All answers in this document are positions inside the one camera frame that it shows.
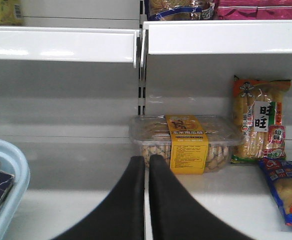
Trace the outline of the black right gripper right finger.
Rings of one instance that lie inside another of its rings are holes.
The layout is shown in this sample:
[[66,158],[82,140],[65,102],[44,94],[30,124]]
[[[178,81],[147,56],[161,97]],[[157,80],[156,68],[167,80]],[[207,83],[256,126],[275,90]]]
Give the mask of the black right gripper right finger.
[[155,240],[250,239],[198,203],[159,154],[150,157],[149,203]]

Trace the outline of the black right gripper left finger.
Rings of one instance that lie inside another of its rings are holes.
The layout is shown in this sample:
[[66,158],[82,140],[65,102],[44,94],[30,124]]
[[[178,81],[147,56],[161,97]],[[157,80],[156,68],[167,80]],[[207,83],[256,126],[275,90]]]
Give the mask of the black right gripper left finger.
[[133,156],[107,197],[84,219],[55,239],[145,239],[144,190],[144,157]]

